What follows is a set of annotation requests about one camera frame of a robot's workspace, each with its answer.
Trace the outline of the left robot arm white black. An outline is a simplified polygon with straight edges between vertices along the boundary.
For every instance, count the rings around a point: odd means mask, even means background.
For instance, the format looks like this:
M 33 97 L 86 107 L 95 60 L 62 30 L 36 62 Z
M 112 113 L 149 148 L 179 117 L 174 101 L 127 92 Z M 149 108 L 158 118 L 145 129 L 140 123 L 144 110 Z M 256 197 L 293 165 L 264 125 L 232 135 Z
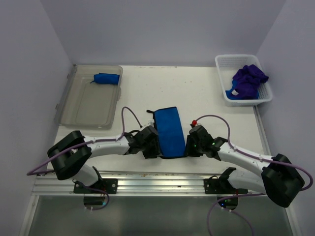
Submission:
M 98 170 L 86 164 L 90 158 L 105 155 L 131 155 L 141 152 L 144 158 L 162 156 L 158 132 L 152 126 L 136 134 L 123 133 L 116 137 L 84 136 L 72 131 L 47 152 L 58 180 L 74 179 L 91 193 L 101 190 L 102 180 Z

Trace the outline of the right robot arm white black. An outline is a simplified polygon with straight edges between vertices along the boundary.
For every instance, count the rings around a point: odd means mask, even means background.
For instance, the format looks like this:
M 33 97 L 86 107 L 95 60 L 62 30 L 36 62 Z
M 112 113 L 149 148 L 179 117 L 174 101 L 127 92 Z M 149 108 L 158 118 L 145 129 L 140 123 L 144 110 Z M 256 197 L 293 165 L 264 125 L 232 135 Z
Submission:
M 192 125 L 188 137 L 200 154 L 235 165 L 227 169 L 219 181 L 225 193 L 234 189 L 252 190 L 267 195 L 281 207 L 288 207 L 305 184 L 297 169 L 282 154 L 259 155 L 233 146 L 225 138 L 213 138 L 202 125 Z

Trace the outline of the grey towel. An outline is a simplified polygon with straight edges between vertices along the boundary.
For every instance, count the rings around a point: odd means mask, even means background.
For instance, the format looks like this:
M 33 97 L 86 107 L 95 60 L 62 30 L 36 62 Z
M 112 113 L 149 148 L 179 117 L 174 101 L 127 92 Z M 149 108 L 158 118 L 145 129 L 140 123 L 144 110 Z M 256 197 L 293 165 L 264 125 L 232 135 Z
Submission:
M 158 132 L 162 159 L 186 157 L 186 143 L 177 107 L 168 107 L 156 111 L 147 110 L 153 115 L 154 128 Z

